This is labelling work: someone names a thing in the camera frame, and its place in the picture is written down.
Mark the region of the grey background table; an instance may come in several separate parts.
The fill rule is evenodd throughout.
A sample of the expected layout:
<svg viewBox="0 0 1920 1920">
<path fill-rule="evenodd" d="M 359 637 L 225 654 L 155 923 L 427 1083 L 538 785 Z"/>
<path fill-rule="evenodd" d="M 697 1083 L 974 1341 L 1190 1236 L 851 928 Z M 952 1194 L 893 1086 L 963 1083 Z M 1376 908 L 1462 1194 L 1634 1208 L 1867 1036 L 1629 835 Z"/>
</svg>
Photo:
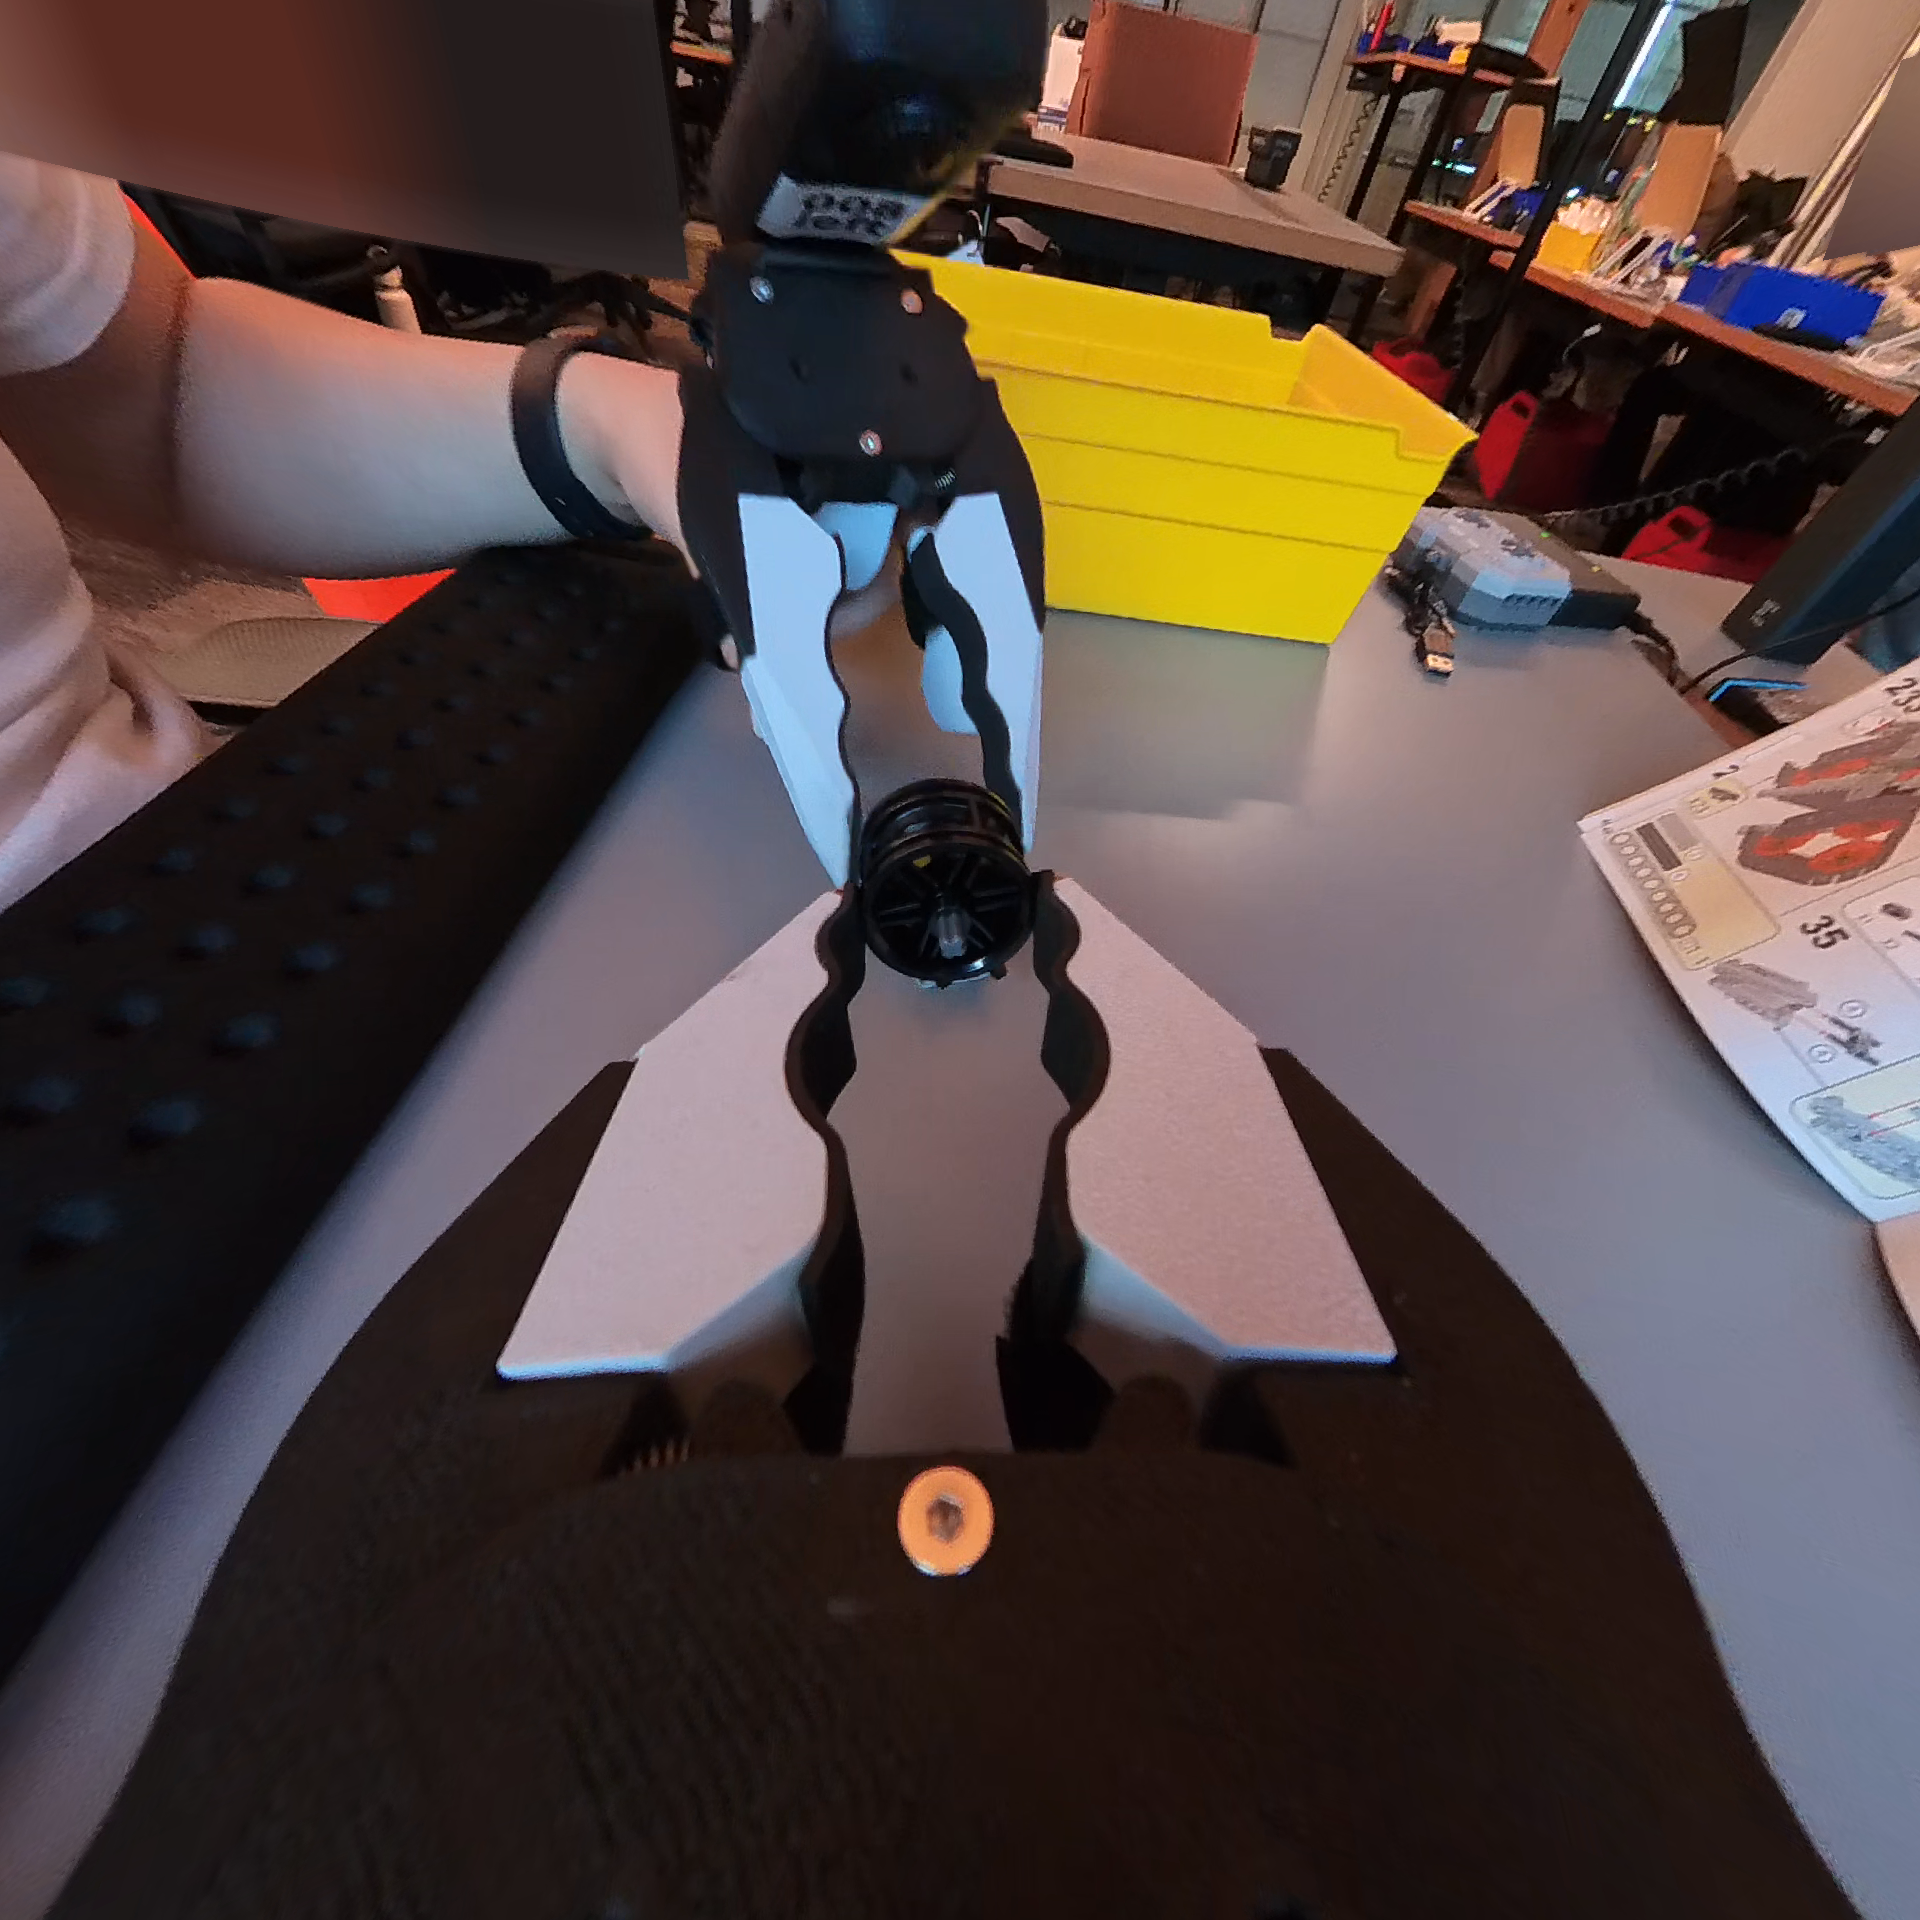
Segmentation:
<svg viewBox="0 0 1920 1920">
<path fill-rule="evenodd" d="M 1069 163 L 1003 154 L 986 159 L 986 187 L 991 195 L 1356 276 L 1386 279 L 1403 266 L 1403 247 L 1373 229 L 1363 229 L 1301 190 L 1250 187 L 1230 163 L 1076 134 L 1045 141 L 1045 147 L 1069 154 Z"/>
</svg>

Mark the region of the yellow plastic bin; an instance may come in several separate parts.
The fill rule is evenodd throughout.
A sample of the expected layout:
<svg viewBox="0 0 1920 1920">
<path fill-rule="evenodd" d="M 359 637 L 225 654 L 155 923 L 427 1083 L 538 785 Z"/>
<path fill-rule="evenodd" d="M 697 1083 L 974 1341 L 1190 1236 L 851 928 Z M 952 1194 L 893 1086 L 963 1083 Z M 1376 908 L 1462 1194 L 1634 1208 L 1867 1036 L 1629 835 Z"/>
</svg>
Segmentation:
<svg viewBox="0 0 1920 1920">
<path fill-rule="evenodd" d="M 1474 435 L 1315 326 L 900 257 L 967 319 L 1049 608 L 1332 645 Z"/>
</svg>

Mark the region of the black studded mat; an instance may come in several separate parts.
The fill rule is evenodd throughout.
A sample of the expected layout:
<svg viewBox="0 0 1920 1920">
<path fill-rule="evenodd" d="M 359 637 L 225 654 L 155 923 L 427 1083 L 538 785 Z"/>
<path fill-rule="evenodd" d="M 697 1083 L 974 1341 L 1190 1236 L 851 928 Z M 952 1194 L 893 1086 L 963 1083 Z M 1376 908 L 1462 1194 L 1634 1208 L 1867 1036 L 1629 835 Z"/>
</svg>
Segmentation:
<svg viewBox="0 0 1920 1920">
<path fill-rule="evenodd" d="M 715 637 L 487 551 L 4 912 L 4 1678 Z"/>
</svg>

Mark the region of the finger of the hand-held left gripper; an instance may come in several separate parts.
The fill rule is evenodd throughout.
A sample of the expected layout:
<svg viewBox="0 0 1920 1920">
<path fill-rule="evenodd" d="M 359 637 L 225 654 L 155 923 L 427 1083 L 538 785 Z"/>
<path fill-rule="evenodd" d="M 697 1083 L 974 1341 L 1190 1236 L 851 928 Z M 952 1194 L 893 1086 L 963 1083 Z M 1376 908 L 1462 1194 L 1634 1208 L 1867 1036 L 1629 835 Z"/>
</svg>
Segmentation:
<svg viewBox="0 0 1920 1920">
<path fill-rule="evenodd" d="M 829 618 L 874 585 L 874 509 L 806 513 L 786 492 L 745 492 L 739 545 L 751 641 L 739 681 L 799 828 L 834 886 L 850 884 L 857 782 L 842 751 L 850 694 L 829 656 Z"/>
<path fill-rule="evenodd" d="M 900 600 L 927 643 L 921 691 L 943 732 L 978 742 L 978 778 L 1013 813 L 1020 851 L 1042 816 L 1045 599 L 998 492 L 900 509 Z"/>
</svg>

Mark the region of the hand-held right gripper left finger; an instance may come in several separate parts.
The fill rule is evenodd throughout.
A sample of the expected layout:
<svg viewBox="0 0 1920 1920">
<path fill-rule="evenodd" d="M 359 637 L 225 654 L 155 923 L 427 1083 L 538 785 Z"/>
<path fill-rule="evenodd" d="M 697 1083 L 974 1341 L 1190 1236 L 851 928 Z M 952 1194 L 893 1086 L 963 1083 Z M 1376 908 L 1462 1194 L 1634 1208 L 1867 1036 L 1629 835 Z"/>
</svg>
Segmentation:
<svg viewBox="0 0 1920 1920">
<path fill-rule="evenodd" d="M 757 1381 L 845 1414 L 866 1262 L 830 1113 L 861 980 L 857 900 L 824 894 L 639 1048 L 498 1381 Z"/>
</svg>

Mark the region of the person's left hand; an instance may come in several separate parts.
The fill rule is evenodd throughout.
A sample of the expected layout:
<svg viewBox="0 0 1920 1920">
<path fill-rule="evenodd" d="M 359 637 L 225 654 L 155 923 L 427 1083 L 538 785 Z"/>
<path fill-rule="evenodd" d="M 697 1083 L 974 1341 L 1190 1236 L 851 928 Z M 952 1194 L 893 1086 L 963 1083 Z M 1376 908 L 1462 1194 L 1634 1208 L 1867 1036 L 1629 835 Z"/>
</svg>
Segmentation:
<svg viewBox="0 0 1920 1920">
<path fill-rule="evenodd" d="M 565 462 L 622 523 L 693 556 L 681 532 L 681 376 L 629 355 L 572 354 L 559 376 Z"/>
</svg>

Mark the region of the person's white shirt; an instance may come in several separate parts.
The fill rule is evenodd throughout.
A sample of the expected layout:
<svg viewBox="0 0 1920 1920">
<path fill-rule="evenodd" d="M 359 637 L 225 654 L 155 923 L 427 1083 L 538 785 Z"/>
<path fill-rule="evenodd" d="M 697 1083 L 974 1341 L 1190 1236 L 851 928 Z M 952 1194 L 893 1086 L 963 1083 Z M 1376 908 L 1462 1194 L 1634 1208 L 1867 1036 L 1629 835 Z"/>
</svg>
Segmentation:
<svg viewBox="0 0 1920 1920">
<path fill-rule="evenodd" d="M 92 351 L 133 283 L 106 180 L 4 159 L 4 376 Z M 96 629 L 63 528 L 4 446 L 4 905 L 86 851 L 205 753 L 198 715 Z"/>
</svg>

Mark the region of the grey toy brick hub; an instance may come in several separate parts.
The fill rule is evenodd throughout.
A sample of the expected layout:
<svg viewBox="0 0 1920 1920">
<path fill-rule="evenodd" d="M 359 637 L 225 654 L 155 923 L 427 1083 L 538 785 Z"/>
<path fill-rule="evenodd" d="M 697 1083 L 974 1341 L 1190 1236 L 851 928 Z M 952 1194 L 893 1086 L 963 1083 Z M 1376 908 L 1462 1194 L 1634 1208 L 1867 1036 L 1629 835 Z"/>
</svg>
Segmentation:
<svg viewBox="0 0 1920 1920">
<path fill-rule="evenodd" d="M 1584 551 L 1497 509 L 1420 509 L 1392 566 L 1429 585 L 1457 627 L 1483 631 L 1609 631 L 1642 608 L 1642 595 Z"/>
</svg>

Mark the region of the black toy wheel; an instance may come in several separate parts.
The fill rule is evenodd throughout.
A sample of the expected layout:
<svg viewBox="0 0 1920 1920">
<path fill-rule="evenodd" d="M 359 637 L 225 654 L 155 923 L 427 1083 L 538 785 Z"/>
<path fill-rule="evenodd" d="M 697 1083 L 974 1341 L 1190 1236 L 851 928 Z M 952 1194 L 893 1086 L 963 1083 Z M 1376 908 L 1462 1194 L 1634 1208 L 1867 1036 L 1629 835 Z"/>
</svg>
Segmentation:
<svg viewBox="0 0 1920 1920">
<path fill-rule="evenodd" d="M 908 782 L 860 830 L 857 894 L 882 969 L 927 987 L 1006 978 L 1037 900 L 1020 813 L 978 782 Z"/>
</svg>

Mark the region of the printed instruction booklet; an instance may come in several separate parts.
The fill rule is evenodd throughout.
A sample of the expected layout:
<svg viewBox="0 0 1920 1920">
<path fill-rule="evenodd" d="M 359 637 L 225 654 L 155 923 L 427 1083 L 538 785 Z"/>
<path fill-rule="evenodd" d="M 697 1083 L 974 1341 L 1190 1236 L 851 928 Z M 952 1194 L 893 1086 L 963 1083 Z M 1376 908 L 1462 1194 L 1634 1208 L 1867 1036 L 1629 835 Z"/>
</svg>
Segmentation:
<svg viewBox="0 0 1920 1920">
<path fill-rule="evenodd" d="M 1916 664 L 1578 835 L 1780 1135 L 1865 1218 L 1916 1215 Z"/>
</svg>

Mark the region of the blue plastic bin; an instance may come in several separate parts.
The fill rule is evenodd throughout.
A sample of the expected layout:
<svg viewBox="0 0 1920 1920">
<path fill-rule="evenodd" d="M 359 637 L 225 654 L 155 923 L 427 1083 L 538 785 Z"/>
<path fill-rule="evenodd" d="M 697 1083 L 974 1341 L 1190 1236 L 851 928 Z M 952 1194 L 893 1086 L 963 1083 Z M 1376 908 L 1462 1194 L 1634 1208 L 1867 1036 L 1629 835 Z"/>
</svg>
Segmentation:
<svg viewBox="0 0 1920 1920">
<path fill-rule="evenodd" d="M 1849 345 L 1878 323 L 1887 290 L 1746 259 L 1696 266 L 1676 300 L 1748 332 L 1775 326 Z"/>
</svg>

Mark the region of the person's left forearm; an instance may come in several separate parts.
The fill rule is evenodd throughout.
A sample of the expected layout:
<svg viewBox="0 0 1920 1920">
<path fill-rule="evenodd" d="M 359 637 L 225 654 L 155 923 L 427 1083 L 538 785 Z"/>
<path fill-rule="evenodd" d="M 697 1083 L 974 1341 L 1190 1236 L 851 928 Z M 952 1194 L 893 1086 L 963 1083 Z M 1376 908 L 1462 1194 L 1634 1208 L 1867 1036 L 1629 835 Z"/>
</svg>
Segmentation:
<svg viewBox="0 0 1920 1920">
<path fill-rule="evenodd" d="M 561 543 L 518 458 L 522 354 L 230 279 L 177 290 L 164 535 L 196 558 L 383 581 Z"/>
</svg>

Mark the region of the black wristband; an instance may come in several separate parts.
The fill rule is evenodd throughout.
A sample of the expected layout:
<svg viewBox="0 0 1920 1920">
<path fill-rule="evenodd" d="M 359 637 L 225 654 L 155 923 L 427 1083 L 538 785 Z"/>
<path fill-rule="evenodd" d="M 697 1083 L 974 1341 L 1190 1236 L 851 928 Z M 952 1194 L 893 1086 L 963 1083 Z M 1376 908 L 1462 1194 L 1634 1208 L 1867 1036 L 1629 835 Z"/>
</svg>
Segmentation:
<svg viewBox="0 0 1920 1920">
<path fill-rule="evenodd" d="M 565 538 L 598 545 L 650 543 L 652 532 L 612 513 L 565 454 L 559 386 L 576 355 L 637 361 L 604 332 L 548 334 L 522 345 L 511 375 L 511 430 L 522 472 Z"/>
</svg>

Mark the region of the wooden workbench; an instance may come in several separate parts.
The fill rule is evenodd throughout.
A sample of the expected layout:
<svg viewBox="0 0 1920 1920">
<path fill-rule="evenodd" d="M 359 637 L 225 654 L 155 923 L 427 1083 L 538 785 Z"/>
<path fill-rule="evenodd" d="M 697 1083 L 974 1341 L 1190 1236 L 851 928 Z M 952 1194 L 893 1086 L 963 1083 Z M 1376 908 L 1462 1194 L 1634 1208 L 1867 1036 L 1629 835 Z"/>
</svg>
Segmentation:
<svg viewBox="0 0 1920 1920">
<path fill-rule="evenodd" d="M 1790 345 L 1785 339 L 1768 339 L 1684 300 L 1642 300 L 1620 295 L 1596 276 L 1560 273 L 1543 261 L 1533 261 L 1527 270 L 1527 287 L 1629 332 L 1669 332 L 1692 345 L 1734 354 L 1757 368 L 1789 375 L 1875 417 L 1899 418 L 1909 412 L 1909 405 L 1916 405 L 1916 376 L 1882 376 L 1875 368 L 1865 365 L 1865 355 L 1818 354 L 1809 345 Z"/>
</svg>

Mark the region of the grey desk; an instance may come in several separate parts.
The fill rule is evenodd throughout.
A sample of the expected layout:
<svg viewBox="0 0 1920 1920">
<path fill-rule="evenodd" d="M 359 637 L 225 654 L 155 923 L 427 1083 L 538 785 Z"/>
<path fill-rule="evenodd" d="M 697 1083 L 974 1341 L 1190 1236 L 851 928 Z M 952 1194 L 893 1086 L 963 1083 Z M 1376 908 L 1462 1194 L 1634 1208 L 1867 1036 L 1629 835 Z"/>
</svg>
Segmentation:
<svg viewBox="0 0 1920 1920">
<path fill-rule="evenodd" d="M 1049 627 L 1045 862 L 1290 1048 L 1522 1286 L 1634 1452 L 1746 1719 L 1867 1916 L 1916 1916 L 1916 1341 L 1867 1224 L 1652 970 L 1576 823 L 1714 759 L 1620 641 L 1411 667 Z M 267 1464 L 373 1304 L 609 1063 L 817 894 L 707 673 L 4 1689 L 4 1916 L 42 1916 Z"/>
</svg>

